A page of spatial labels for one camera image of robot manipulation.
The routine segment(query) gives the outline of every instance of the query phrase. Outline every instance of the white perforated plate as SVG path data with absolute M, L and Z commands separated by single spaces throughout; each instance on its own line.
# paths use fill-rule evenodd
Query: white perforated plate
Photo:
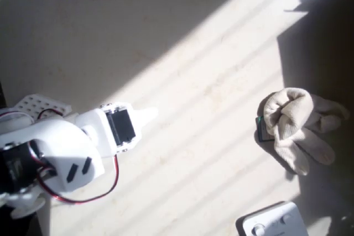
M 39 113 L 45 109 L 57 110 L 58 112 L 62 113 L 63 116 L 71 113 L 70 105 L 64 104 L 51 98 L 47 98 L 40 94 L 27 95 L 14 107 L 20 112 L 28 113 L 35 120 L 37 120 Z M 41 117 L 45 118 L 52 115 L 53 113 L 51 112 L 45 112 Z

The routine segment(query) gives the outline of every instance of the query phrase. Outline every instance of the white robot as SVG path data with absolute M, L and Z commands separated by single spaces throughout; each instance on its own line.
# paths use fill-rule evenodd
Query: white robot
M 44 192 L 72 204 L 110 193 L 118 181 L 117 153 L 134 148 L 141 140 L 142 126 L 157 115 L 154 108 L 135 111 L 121 102 L 80 115 L 67 115 L 70 111 L 44 96 L 29 95 L 15 109 L 0 113 L 0 207 L 14 207 L 12 218 L 42 207 Z M 107 157 L 113 158 L 116 170 L 110 190 L 80 201 L 60 195 L 104 174 L 102 158 Z

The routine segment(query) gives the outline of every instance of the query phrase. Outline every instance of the black wire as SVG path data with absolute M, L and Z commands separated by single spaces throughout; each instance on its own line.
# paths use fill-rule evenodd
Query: black wire
M 61 112 L 59 112 L 59 111 L 57 111 L 57 110 L 55 110 L 55 109 L 48 108 L 48 109 L 45 109 L 45 110 L 41 111 L 41 112 L 39 113 L 39 115 L 37 116 L 37 119 L 40 119 L 41 116 L 42 116 L 42 114 L 45 113 L 45 112 L 47 112 L 47 111 L 51 111 L 51 112 L 54 112 L 54 113 L 56 113 L 56 114 L 58 114 L 58 115 L 60 115 L 60 116 L 63 116 L 63 113 L 61 113 Z

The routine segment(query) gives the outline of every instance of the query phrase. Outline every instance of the green object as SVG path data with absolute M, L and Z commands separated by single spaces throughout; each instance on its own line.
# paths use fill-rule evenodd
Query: green object
M 257 133 L 259 142 L 274 141 L 274 136 L 267 132 L 263 116 L 257 117 Z

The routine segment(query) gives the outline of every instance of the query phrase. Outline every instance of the button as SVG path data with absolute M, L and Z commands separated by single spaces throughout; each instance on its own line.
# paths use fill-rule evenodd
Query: button
M 290 214 L 285 214 L 283 217 L 282 217 L 282 222 L 284 224 L 287 224 L 289 223 L 289 221 L 291 220 L 292 216 Z
M 253 227 L 253 234 L 255 236 L 264 236 L 265 233 L 266 233 L 266 230 L 262 224 L 257 224 Z

